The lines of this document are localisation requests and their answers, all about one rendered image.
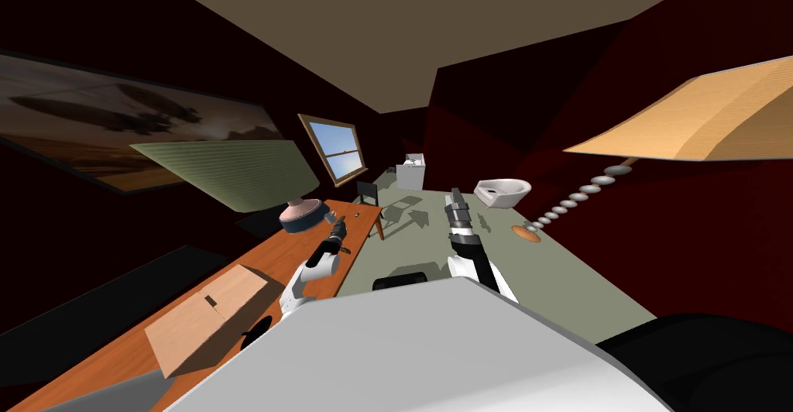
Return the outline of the white cabinet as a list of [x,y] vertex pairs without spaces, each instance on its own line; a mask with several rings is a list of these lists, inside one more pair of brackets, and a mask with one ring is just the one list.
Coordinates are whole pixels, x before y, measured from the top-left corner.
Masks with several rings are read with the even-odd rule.
[[396,165],[396,185],[400,190],[423,189],[426,162],[423,153],[408,153],[403,164]]

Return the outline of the dark framed wall picture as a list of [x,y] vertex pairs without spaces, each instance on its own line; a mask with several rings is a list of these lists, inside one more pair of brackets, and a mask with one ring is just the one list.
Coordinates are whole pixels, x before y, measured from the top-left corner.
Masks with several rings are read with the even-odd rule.
[[181,183],[139,143],[282,138],[256,103],[0,50],[0,142],[112,191]]

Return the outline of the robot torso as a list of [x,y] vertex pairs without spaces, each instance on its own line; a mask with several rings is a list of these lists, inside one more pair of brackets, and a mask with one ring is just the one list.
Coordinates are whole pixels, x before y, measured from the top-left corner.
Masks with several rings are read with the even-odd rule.
[[671,412],[591,342],[454,277],[316,300],[164,412]]

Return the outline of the orange shade floor lamp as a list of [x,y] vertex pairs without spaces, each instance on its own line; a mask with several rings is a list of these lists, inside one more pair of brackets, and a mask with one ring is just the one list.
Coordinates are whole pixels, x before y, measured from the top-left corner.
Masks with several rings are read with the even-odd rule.
[[613,184],[638,160],[724,162],[793,160],[793,56],[694,77],[570,153],[622,156],[529,226],[530,242],[580,201]]

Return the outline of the green shade table lamp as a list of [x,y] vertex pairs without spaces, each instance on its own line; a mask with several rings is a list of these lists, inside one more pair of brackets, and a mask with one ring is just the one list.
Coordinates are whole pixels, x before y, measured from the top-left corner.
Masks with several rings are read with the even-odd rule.
[[307,198],[319,181],[290,140],[157,142],[133,149],[233,211],[283,204],[278,219],[290,234],[319,225],[331,211],[322,200]]

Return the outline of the orange wooden desk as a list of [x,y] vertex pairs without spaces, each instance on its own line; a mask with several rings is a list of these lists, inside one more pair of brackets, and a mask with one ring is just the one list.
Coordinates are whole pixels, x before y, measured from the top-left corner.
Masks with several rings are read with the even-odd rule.
[[[331,209],[337,212],[338,216],[346,218],[348,235],[345,238],[344,246],[349,248],[351,253],[341,256],[335,275],[308,283],[307,295],[318,299],[335,297],[338,294],[371,229],[382,227],[379,220],[381,209],[378,207],[334,200],[329,200],[327,203]],[[354,215],[357,212],[360,212],[360,216],[355,218]],[[283,291],[284,285],[290,281],[298,266],[310,257],[319,242],[327,238],[330,231],[331,226],[326,222],[298,235],[279,231],[236,260],[239,265],[263,273],[269,281],[267,289],[261,292],[266,308],[253,315],[255,320],[246,327],[246,330],[260,318],[271,316],[274,324],[280,320],[278,303],[280,292]],[[97,350],[93,355],[47,383],[19,404],[10,407],[7,412],[40,412],[157,370],[158,363],[146,338],[144,328],[197,291],[197,288],[193,288],[186,294],[180,295],[161,311]],[[163,411],[190,388],[196,386],[232,356],[239,353],[241,341],[242,336],[216,366],[172,378],[172,384],[168,391],[146,412]]]

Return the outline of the brown cardboard box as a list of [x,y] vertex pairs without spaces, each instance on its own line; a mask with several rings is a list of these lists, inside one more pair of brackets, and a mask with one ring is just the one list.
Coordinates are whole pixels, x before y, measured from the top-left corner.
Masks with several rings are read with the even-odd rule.
[[216,366],[266,308],[268,281],[235,265],[145,328],[165,379]]

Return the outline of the wooden framed window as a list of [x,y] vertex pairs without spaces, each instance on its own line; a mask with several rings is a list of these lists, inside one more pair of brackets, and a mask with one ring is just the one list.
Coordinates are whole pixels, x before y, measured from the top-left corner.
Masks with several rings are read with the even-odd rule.
[[355,126],[344,122],[298,115],[335,187],[367,171]]

